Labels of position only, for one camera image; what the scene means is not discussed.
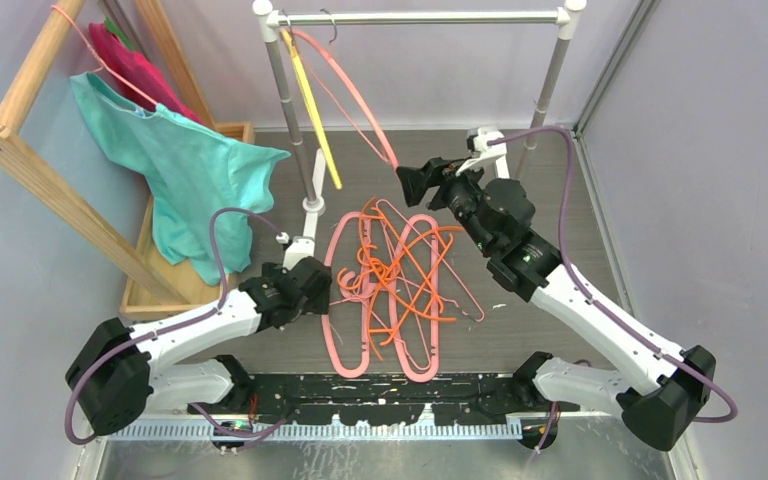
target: white wall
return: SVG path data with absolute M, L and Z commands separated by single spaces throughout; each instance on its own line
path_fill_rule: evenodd
M 553 9 L 563 0 L 275 0 L 288 13 L 370 10 Z M 589 2 L 550 108 L 553 121 L 577 119 L 636 0 Z M 281 127 L 275 81 L 250 0 L 165 0 L 171 23 L 218 120 Z M 332 28 L 308 29 L 327 44 Z M 557 28 L 552 25 L 340 27 L 333 52 L 382 125 L 471 128 L 531 121 Z M 153 59 L 148 35 L 147 48 Z M 302 54 L 351 106 L 336 76 L 313 50 Z M 292 71 L 287 70 L 291 84 Z M 323 121 L 348 125 L 319 87 Z M 362 118 L 359 110 L 350 112 Z M 307 123 L 307 116 L 300 115 Z
M 768 2 L 661 2 L 591 125 L 636 312 L 742 409 L 695 427 L 705 471 L 768 478 Z
M 83 24 L 100 14 L 87 2 Z M 0 98 L 48 16 L 50 0 L 0 0 Z M 147 191 L 109 163 L 84 128 L 68 76 L 89 56 L 70 34 L 22 136 L 128 238 Z M 71 478 L 63 435 L 66 368 L 117 313 L 125 277 L 0 169 L 0 479 Z

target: hanger hook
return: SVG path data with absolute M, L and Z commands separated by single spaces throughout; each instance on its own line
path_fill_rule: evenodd
M 327 13 L 328 15 L 331 15 L 331 25 L 334 26 L 334 38 L 332 38 L 331 40 L 328 41 L 328 45 L 331 45 L 332 43 L 337 41 L 337 21 L 334 20 L 334 14 L 329 12 L 328 10 L 326 10 L 324 8 L 320 8 L 319 11 L 323 12 L 323 13 Z
M 293 32 L 293 23 L 290 21 L 290 16 L 287 15 L 287 12 L 284 10 L 281 10 L 281 15 L 284 15 L 284 18 L 287 19 L 287 30 L 290 31 L 290 43 L 293 45 L 293 47 L 296 46 L 296 34 Z

